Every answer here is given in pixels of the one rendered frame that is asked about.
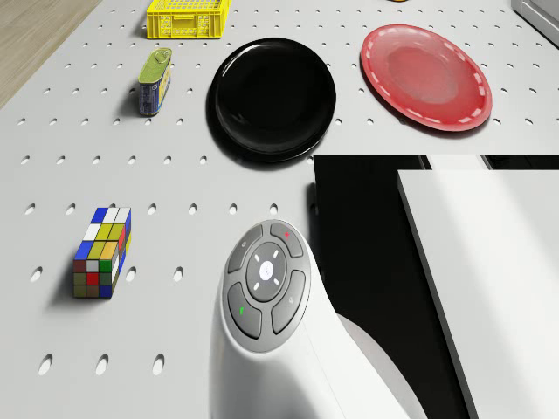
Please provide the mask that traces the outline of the yellow basket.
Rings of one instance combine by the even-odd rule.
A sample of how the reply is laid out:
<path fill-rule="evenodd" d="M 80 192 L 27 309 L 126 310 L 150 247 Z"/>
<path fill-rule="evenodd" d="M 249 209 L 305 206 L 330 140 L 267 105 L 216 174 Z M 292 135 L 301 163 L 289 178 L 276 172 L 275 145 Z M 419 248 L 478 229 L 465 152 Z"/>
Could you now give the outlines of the yellow basket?
<path fill-rule="evenodd" d="M 231 0 L 153 0 L 148 38 L 221 38 Z"/>

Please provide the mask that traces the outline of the black stove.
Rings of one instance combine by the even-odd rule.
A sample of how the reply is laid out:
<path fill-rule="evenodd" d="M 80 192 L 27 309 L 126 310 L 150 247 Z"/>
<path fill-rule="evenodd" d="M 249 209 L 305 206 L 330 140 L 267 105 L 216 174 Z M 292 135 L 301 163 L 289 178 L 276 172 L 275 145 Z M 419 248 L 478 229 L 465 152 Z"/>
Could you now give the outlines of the black stove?
<path fill-rule="evenodd" d="M 318 156 L 322 275 L 429 419 L 559 419 L 559 170 Z"/>

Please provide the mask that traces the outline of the black plate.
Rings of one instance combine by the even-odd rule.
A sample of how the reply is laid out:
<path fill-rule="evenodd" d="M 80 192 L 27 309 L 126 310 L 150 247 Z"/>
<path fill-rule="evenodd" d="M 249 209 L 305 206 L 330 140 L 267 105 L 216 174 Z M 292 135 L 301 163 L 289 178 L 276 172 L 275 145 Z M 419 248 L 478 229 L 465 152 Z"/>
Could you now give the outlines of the black plate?
<path fill-rule="evenodd" d="M 207 95 L 209 126 L 247 160 L 287 161 L 314 148 L 326 133 L 335 83 L 322 59 L 286 38 L 242 45 L 219 66 Z"/>

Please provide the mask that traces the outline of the puzzle cube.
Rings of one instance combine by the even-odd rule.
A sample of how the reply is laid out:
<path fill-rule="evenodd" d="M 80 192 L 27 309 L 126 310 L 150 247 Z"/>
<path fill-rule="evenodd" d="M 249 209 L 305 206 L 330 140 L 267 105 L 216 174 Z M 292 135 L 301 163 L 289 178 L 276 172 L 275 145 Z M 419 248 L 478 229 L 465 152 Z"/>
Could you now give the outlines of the puzzle cube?
<path fill-rule="evenodd" d="M 131 242 L 130 208 L 98 208 L 73 260 L 73 296 L 111 299 Z"/>

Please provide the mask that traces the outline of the red plate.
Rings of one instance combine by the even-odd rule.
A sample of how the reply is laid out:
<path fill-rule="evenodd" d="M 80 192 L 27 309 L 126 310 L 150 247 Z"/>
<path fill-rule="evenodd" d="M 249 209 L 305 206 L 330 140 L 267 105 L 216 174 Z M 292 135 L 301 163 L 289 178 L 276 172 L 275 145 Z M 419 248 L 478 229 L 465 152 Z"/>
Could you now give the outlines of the red plate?
<path fill-rule="evenodd" d="M 378 27 L 363 41 L 361 62 L 375 91 L 424 126 L 466 131 L 491 113 L 492 93 L 483 71 L 432 31 L 407 24 Z"/>

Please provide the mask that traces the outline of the flat-sided can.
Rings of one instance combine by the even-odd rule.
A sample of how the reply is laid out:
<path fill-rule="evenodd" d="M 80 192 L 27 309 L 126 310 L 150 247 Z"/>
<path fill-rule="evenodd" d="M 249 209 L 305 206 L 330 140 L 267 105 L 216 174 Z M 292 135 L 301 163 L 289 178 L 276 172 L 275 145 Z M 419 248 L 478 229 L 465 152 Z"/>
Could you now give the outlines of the flat-sided can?
<path fill-rule="evenodd" d="M 158 48 L 145 62 L 138 77 L 140 114 L 153 116 L 160 111 L 169 88 L 171 56 L 170 48 Z"/>

